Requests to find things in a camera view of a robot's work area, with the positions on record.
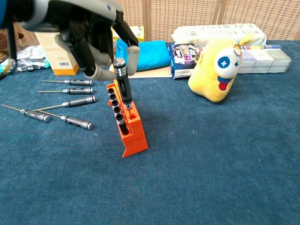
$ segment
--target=orange screwdriver stand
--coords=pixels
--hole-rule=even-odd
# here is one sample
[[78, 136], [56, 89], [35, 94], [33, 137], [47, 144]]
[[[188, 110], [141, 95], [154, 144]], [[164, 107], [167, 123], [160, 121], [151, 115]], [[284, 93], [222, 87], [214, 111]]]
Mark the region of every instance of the orange screwdriver stand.
[[125, 146], [123, 158], [148, 149], [148, 144], [143, 129], [142, 121], [136, 109], [135, 103], [132, 102], [132, 109], [130, 109], [129, 112], [129, 110], [126, 109], [125, 105], [122, 102], [122, 97], [120, 94], [117, 80], [114, 80], [114, 83], [107, 85], [106, 88], [107, 90], [110, 88], [114, 89], [114, 93], [119, 102], [126, 127], [129, 131], [128, 135], [123, 135], [121, 129], [118, 126], [119, 133]]

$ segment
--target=screwdriver handle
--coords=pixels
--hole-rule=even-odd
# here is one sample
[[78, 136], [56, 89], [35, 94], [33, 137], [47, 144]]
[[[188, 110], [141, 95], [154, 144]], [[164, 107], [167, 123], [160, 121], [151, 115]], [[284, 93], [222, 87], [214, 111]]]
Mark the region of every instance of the screwdriver handle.
[[68, 102], [63, 103], [64, 107], [74, 107], [79, 105], [87, 105], [96, 102], [96, 97], [85, 97], [77, 100], [70, 100]]
[[78, 86], [93, 86], [94, 82], [92, 80], [65, 80], [65, 83], [69, 85], [78, 85]]
[[65, 121], [68, 124], [81, 127], [86, 130], [92, 130], [94, 128], [94, 125], [90, 122], [84, 121], [84, 120], [79, 120], [70, 116], [62, 116], [61, 119]]
[[28, 109], [22, 109], [21, 113], [25, 116], [34, 118], [36, 120], [39, 120], [39, 121], [42, 121], [42, 122], [45, 122], [45, 123], [49, 123], [50, 120], [51, 120], [51, 117], [48, 116], [48, 115], [44, 115], [40, 112], [34, 112], [34, 111], [31, 111], [31, 110], [28, 110]]
[[92, 88], [68, 88], [64, 89], [63, 93], [68, 95], [91, 95], [94, 94], [94, 89]]

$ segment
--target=yellow plush toy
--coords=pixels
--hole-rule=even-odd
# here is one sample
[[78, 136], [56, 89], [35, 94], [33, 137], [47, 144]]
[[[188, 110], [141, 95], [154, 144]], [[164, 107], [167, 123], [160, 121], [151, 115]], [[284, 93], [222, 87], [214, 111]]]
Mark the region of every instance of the yellow plush toy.
[[239, 44], [229, 38], [210, 41], [188, 81], [190, 89], [213, 102], [224, 99], [242, 62], [240, 46], [251, 42], [252, 38], [251, 34], [246, 35]]

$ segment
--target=blue carpet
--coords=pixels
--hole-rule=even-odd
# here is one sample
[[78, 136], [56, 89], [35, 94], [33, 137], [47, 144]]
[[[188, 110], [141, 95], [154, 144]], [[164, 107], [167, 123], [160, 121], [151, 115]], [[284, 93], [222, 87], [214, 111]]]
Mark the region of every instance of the blue carpet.
[[[131, 80], [149, 149], [128, 158], [109, 82], [96, 82], [96, 104], [52, 110], [92, 131], [0, 107], [0, 224], [300, 224], [300, 42], [269, 43], [292, 58], [288, 72], [239, 75], [218, 104], [188, 79]], [[81, 97], [38, 94], [72, 87], [46, 78], [66, 79], [11, 75], [0, 102], [33, 109]]]

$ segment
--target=folded blue towel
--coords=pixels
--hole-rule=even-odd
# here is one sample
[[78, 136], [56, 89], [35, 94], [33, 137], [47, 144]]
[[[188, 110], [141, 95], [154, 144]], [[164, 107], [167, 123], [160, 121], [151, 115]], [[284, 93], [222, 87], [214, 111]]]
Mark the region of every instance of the folded blue towel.
[[[165, 41], [140, 42], [139, 47], [140, 56], [137, 63], [137, 70], [153, 69], [170, 65], [169, 52]], [[118, 39], [116, 58], [124, 58], [126, 63], [128, 60], [127, 48], [128, 45], [121, 39]]]

